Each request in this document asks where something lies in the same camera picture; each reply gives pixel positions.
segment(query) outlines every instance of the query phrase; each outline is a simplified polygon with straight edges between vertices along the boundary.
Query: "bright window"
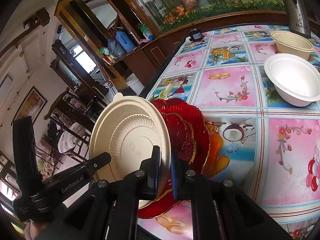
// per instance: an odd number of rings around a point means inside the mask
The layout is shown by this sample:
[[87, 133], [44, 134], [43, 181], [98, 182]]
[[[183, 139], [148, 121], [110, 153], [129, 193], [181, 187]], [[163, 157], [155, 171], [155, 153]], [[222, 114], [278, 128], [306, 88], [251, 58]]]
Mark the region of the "bright window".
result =
[[80, 45], [75, 47], [73, 49], [73, 52], [75, 53], [74, 55], [75, 59], [85, 69], [85, 71], [87, 71], [88, 73], [91, 73], [96, 67], [96, 64], [88, 56], [88, 54], [80, 47]]

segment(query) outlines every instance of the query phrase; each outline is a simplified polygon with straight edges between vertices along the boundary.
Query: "metal screw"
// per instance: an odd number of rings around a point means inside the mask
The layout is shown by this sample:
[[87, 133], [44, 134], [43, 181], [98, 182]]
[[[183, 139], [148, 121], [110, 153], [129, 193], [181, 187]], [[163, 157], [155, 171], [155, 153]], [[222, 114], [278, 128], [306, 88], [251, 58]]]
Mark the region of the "metal screw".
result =
[[106, 187], [108, 185], [108, 182], [104, 179], [102, 180], [99, 180], [98, 183], [97, 183], [97, 186], [98, 187]]
[[194, 170], [187, 170], [186, 171], [186, 175], [188, 177], [193, 177], [196, 174], [196, 172]]
[[138, 170], [134, 173], [137, 177], [143, 177], [144, 176], [144, 171]]
[[223, 185], [225, 185], [226, 187], [232, 187], [233, 183], [232, 183], [231, 180], [226, 179], [226, 180], [223, 182]]

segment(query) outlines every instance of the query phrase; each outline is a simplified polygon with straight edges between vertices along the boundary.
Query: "metal kettle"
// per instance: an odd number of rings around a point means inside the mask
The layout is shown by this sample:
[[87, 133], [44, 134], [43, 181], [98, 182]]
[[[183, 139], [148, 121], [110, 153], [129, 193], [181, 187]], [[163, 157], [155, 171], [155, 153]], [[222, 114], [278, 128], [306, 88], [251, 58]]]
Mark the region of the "metal kettle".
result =
[[289, 29], [306, 39], [311, 38], [307, 9], [303, 0], [284, 0], [289, 17]]

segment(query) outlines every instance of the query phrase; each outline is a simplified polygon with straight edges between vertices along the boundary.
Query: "red glass tray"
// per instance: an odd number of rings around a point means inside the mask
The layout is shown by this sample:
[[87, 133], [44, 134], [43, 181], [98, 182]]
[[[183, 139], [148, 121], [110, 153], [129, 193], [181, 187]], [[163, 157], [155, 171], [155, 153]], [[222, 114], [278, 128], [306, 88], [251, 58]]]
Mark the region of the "red glass tray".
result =
[[[204, 125], [201, 111], [180, 98], [170, 98], [168, 100], [156, 99], [151, 103], [159, 110], [159, 112], [164, 114], [177, 113], [184, 121], [191, 124], [194, 140], [196, 141], [196, 155], [190, 166], [194, 171], [202, 172], [210, 150], [210, 135], [208, 129]], [[172, 192], [168, 192], [161, 199], [154, 201], [145, 208], [139, 209], [138, 217], [148, 219], [161, 216], [177, 203], [178, 201], [173, 199]]]

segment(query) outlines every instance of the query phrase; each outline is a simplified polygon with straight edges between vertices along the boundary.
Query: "beige bowl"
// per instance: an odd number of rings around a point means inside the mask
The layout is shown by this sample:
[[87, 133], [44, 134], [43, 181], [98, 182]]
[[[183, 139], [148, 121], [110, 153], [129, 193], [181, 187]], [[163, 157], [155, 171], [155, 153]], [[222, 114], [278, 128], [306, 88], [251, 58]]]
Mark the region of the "beige bowl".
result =
[[310, 41], [295, 33], [275, 31], [271, 37], [275, 40], [281, 53], [297, 55], [308, 60], [310, 53], [314, 51]]

